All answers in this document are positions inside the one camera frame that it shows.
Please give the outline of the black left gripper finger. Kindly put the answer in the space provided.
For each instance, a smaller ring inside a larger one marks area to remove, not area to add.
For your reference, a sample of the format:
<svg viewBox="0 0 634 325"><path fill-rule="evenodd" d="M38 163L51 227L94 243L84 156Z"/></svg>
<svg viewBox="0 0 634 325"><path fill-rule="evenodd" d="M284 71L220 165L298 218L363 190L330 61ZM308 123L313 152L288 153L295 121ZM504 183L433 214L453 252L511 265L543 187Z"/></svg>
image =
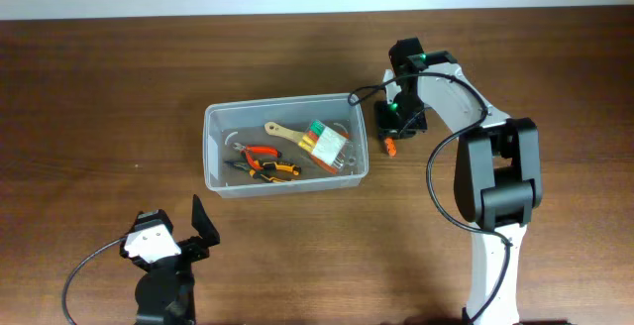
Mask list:
<svg viewBox="0 0 634 325"><path fill-rule="evenodd" d="M218 245L220 243L220 234L196 194L192 196L191 225L206 245Z"/></svg>
<svg viewBox="0 0 634 325"><path fill-rule="evenodd" d="M138 232L157 225L163 225L169 234L173 231L173 225L162 209L146 213L140 212L133 224L133 231Z"/></svg>

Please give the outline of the orange perforated strip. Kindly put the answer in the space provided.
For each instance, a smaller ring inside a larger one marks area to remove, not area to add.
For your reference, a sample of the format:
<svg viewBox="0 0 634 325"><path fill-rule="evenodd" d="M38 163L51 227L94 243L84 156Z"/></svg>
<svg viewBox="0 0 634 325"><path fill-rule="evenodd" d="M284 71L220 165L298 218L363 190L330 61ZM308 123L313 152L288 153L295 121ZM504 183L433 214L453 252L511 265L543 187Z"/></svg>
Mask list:
<svg viewBox="0 0 634 325"><path fill-rule="evenodd" d="M387 137L383 140L387 154L393 158L396 156L396 146L392 138Z"/></svg>

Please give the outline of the orange black long-nose pliers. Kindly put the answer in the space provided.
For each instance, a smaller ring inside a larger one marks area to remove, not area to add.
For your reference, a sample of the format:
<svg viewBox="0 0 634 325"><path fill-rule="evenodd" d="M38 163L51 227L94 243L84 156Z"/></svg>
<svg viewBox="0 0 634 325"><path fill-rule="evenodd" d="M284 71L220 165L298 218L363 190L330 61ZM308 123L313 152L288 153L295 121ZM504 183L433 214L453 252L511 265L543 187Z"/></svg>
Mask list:
<svg viewBox="0 0 634 325"><path fill-rule="evenodd" d="M288 162L262 162L259 167L254 167L248 162L225 161L225 165L245 172L249 177L267 183L290 182L292 178L280 178L280 172L288 173L292 176L299 176L302 172L300 166Z"/></svg>

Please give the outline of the clear screwdriver bit case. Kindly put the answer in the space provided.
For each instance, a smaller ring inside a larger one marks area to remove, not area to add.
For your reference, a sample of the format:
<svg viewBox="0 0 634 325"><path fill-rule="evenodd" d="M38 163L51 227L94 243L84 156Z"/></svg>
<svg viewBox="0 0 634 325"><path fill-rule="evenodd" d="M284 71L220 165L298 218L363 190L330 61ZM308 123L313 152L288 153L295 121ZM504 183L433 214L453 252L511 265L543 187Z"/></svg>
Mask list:
<svg viewBox="0 0 634 325"><path fill-rule="evenodd" d="M326 166L341 169L349 140L321 121L314 120L297 145Z"/></svg>

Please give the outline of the red handled cutting pliers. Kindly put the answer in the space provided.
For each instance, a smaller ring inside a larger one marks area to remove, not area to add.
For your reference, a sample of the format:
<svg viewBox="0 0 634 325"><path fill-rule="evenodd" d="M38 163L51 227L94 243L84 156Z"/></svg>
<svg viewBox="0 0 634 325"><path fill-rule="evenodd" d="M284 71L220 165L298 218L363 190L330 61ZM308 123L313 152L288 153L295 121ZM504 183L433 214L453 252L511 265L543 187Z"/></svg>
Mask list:
<svg viewBox="0 0 634 325"><path fill-rule="evenodd" d="M281 157L281 152L272 147L249 146L234 143L233 149L242 156L241 161L229 162L230 165L244 170L284 170L284 167L276 161L267 162L258 159L258 156Z"/></svg>

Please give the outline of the clear plastic container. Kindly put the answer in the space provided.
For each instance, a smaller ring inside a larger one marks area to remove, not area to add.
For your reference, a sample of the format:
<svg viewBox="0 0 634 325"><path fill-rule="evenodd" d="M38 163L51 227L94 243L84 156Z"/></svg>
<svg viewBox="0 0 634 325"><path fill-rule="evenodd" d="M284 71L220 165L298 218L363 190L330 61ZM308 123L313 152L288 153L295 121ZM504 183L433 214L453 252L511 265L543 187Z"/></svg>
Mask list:
<svg viewBox="0 0 634 325"><path fill-rule="evenodd" d="M269 135L264 125L277 123L295 131L306 131L319 120L337 132L348 135L354 147L357 164L337 174L317 165L294 143ZM280 178L292 181L267 183L252 179L245 172L225 165L225 161L241 161L234 143L266 146L281 152L282 162L301 167L299 176L280 172ZM305 95L209 106L205 111L202 157L208 189L223 198L271 196L307 191L355 187L370 171L368 137L362 108L351 106L346 93Z"/></svg>

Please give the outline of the wooden handled orange scraper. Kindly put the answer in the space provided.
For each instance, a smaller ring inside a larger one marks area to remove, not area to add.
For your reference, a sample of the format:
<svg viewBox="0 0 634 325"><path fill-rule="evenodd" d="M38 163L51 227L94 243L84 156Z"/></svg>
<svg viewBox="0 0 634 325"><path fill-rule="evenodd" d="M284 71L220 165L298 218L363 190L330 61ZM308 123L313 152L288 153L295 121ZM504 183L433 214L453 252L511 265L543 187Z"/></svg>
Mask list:
<svg viewBox="0 0 634 325"><path fill-rule="evenodd" d="M302 132L302 131L291 130L291 129L285 128L285 127L283 127L283 126L281 126L281 125L279 125L277 123L274 123L274 122L267 122L264 125L264 129L269 135L286 139L286 140L294 143L295 145L297 145L297 142L301 138L301 135L306 132L306 131ZM343 132L338 132L338 133L343 135L344 137L346 137L349 140L349 146L348 146L347 150L345 151L345 163L344 163L344 166L341 169L334 169L332 167L326 166L322 162L318 161L316 158L311 157L305 150L300 148L298 145L297 146L301 150L305 151L308 154L308 157L310 159L312 159L317 165L319 165L320 167L322 167L323 169L325 169L326 171L328 171L330 173L337 174L340 171L342 171L345 167L354 166L354 165L357 164L357 158L354 155L354 147L353 147L353 144L352 144L351 140L349 139L348 135L343 133Z"/></svg>

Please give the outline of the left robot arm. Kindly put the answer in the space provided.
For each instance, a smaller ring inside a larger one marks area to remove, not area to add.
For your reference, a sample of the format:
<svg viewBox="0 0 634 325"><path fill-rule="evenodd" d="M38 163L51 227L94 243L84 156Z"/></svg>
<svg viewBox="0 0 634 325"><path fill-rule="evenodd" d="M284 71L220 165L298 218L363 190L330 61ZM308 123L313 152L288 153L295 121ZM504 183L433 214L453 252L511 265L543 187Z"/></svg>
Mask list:
<svg viewBox="0 0 634 325"><path fill-rule="evenodd" d="M135 288L136 325L195 325L192 264L209 257L200 236L176 242L173 225L159 209L137 215L120 247L120 256L145 274Z"/></svg>

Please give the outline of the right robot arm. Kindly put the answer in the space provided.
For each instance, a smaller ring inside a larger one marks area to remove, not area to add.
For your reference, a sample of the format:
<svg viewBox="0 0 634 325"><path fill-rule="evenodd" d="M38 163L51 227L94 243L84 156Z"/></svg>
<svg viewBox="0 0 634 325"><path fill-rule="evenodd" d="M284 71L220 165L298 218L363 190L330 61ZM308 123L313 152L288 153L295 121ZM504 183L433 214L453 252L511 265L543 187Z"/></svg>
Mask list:
<svg viewBox="0 0 634 325"><path fill-rule="evenodd" d="M374 103L387 144L427 128L435 112L458 146L454 224L472 236L472 285L466 324L515 324L522 239L543 196L539 135L528 118L495 108L448 52L425 52L415 38L388 53L378 86L351 93L213 104L203 117L206 186L224 198L355 187L369 173L361 105Z"/></svg>

